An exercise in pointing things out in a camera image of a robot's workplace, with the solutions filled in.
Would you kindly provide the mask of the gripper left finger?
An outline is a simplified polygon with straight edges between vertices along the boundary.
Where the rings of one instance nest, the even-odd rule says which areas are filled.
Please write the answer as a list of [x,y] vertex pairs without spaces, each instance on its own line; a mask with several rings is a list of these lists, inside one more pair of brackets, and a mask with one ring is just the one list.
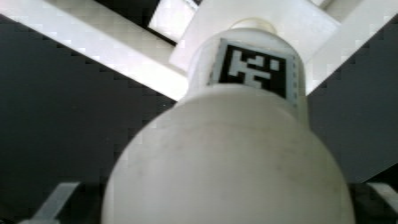
[[17,224],[60,224],[56,216],[78,186],[78,182],[62,182],[56,185],[32,218],[24,219]]

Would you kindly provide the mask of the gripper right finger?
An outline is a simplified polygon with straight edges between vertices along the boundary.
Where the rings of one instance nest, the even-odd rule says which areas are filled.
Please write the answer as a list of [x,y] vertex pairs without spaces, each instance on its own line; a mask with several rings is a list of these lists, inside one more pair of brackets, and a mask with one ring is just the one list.
[[382,182],[366,183],[371,189],[373,199],[369,201],[371,214],[398,214],[398,191]]

